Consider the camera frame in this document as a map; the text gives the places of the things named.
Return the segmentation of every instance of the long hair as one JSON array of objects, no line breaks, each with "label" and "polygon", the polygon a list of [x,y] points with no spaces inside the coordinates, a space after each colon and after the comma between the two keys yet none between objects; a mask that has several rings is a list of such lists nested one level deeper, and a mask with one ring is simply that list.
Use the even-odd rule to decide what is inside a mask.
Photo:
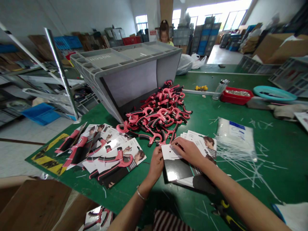
[{"label": "long hair", "polygon": [[167,33],[167,37],[168,37],[168,42],[170,42],[170,37],[169,37],[169,24],[167,20],[163,20],[160,23],[159,26],[159,40],[161,40],[161,33],[162,31],[165,31]]}]

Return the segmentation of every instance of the hand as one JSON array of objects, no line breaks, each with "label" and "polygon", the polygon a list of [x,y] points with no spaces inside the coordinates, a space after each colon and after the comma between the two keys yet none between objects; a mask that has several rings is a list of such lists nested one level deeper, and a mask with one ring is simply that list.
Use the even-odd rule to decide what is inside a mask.
[{"label": "hand", "polygon": [[196,167],[200,167],[205,159],[194,142],[185,140],[182,137],[177,137],[173,140],[171,142],[171,148]]},{"label": "hand", "polygon": [[153,187],[160,177],[164,168],[164,160],[163,160],[163,153],[161,151],[161,147],[156,147],[153,151],[152,160],[150,164],[150,170],[145,178],[151,187]]}]

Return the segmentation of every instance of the white plastic bag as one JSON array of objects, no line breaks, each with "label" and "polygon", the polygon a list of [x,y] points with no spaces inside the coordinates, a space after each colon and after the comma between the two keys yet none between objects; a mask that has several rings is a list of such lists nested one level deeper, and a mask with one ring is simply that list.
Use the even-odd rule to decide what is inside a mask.
[{"label": "white plastic bag", "polygon": [[198,69],[205,64],[206,56],[203,59],[199,60],[200,55],[192,54],[192,59],[194,60],[192,64],[192,69]]},{"label": "white plastic bag", "polygon": [[177,67],[176,75],[186,74],[191,70],[194,60],[190,55],[181,54],[180,62]]}]

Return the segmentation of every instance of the person's arm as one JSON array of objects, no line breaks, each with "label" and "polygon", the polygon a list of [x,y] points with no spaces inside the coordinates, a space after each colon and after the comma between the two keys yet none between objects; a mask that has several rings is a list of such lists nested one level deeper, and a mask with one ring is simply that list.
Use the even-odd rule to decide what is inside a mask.
[{"label": "person's arm", "polygon": [[256,197],[227,176],[214,163],[204,158],[193,142],[178,137],[171,144],[173,150],[208,176],[249,230],[290,231],[289,227]]},{"label": "person's arm", "polygon": [[[139,186],[138,190],[141,196],[145,199],[148,198],[149,193],[161,175],[164,168],[163,153],[161,147],[156,147],[153,152],[150,170],[147,177]],[[119,215],[111,223],[108,231],[130,231],[135,230],[139,221],[141,212],[143,210],[145,201],[138,195],[137,191],[125,207],[121,210]]]}]

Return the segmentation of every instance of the red container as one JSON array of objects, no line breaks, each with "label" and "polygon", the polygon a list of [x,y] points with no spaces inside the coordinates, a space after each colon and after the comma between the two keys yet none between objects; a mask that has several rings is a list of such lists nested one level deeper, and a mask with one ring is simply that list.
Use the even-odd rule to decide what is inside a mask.
[{"label": "red container", "polygon": [[122,38],[123,39],[123,44],[126,45],[132,45],[132,44],[137,44],[141,43],[141,37],[140,36],[135,36],[135,37],[127,37],[127,38]]},{"label": "red container", "polygon": [[222,102],[245,105],[249,100],[251,100],[252,97],[254,97],[253,93],[246,89],[226,87],[226,90],[245,91],[250,94],[250,97],[234,95],[234,94],[226,93],[226,91],[224,91],[220,98]]}]

